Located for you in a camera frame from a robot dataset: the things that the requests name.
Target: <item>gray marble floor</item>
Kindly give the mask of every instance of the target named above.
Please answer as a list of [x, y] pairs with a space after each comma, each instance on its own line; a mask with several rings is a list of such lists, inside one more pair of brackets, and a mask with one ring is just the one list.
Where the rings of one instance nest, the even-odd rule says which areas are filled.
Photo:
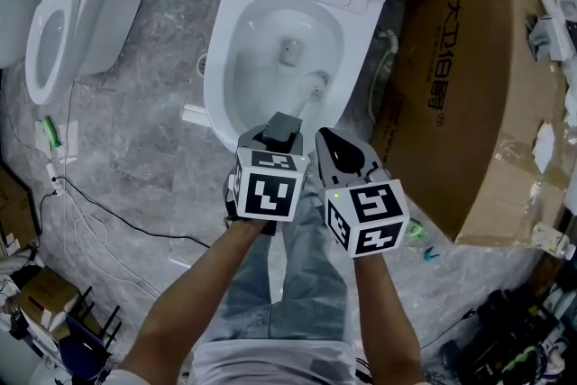
[[[157, 233], [190, 234], [207, 243], [224, 230], [220, 191], [233, 155], [210, 129], [183, 123], [180, 117], [186, 102], [203, 104], [203, 80], [195, 66], [197, 57], [208, 47], [219, 1], [143, 0], [118, 62], [103, 75], [79, 78], [69, 103], [69, 120], [78, 122], [78, 156], [66, 166], [66, 176], [135, 225]], [[381, 26], [398, 32], [402, 9], [403, 0], [389, 0]], [[384, 47], [384, 41], [375, 39], [339, 123], [364, 139], [372, 129], [366, 115], [366, 95]], [[4, 159], [31, 187], [38, 205], [51, 191], [45, 169], [50, 160], [31, 148], [34, 121], [49, 115], [55, 124], [66, 123], [69, 94], [50, 105], [34, 105], [27, 94], [23, 63], [5, 69], [2, 89]], [[64, 173], [64, 166], [55, 163]], [[43, 210], [41, 255], [79, 288], [88, 284], [94, 287], [99, 316], [116, 304], [121, 306], [124, 327], [114, 352], [122, 357], [153, 297], [181, 274], [183, 264], [193, 263], [204, 249], [188, 241], [140, 234], [74, 191], [71, 194], [79, 209], [102, 223], [84, 215], [94, 230], [92, 234], [72, 201], [67, 200], [65, 213], [64, 199], [50, 197]], [[386, 259], [422, 344], [470, 307], [479, 305], [492, 290], [516, 286], [535, 264], [537, 255], [531, 251], [455, 246], [413, 205], [411, 213], [425, 224], [423, 246], [433, 245], [440, 258], [425, 261], [423, 246], [403, 245]], [[336, 246], [331, 258], [351, 287], [359, 339], [351, 262]], [[285, 261], [282, 240], [275, 238], [270, 250], [270, 280], [276, 299], [280, 297]], [[462, 323], [445, 340], [467, 335], [474, 322]], [[425, 356], [440, 344], [425, 349]]]

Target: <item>bottle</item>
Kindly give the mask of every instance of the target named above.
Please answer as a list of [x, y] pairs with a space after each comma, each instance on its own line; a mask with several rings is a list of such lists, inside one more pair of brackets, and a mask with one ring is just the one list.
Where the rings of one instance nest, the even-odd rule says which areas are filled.
[[535, 247], [543, 249], [558, 259], [571, 260], [575, 254], [575, 246], [566, 234], [540, 222], [533, 228], [531, 242]]

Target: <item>plug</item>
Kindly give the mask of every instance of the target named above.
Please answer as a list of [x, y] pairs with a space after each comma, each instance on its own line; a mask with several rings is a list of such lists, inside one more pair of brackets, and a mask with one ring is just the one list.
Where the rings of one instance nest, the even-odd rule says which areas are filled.
[[56, 191], [58, 196], [62, 196], [64, 194], [64, 180], [57, 179], [58, 174], [56, 173], [56, 169], [52, 163], [46, 164], [46, 171], [48, 171], [48, 176], [52, 186], [54, 187], [54, 191]]

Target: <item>white t-shirt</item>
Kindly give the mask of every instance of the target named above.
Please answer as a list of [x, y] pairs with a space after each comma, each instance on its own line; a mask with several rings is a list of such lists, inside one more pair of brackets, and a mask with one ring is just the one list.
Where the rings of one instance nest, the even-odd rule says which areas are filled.
[[[198, 385], [355, 385], [355, 357], [345, 342], [325, 340], [224, 340], [195, 351]], [[106, 385], [148, 385], [127, 371], [112, 371]]]

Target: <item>cardboard box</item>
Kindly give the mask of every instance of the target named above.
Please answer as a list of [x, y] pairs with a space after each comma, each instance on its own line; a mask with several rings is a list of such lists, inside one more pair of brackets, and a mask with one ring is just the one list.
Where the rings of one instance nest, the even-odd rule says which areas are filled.
[[[574, 157], [563, 73], [527, 44], [527, 19], [543, 14], [539, 0], [409, 1], [371, 144], [458, 243], [526, 246], [558, 216]], [[555, 132], [544, 175], [531, 154], [543, 122]]]
[[26, 190], [0, 166], [0, 261], [37, 238]]
[[17, 296], [20, 309], [48, 332], [64, 324], [77, 299], [77, 288], [49, 268], [42, 268]]

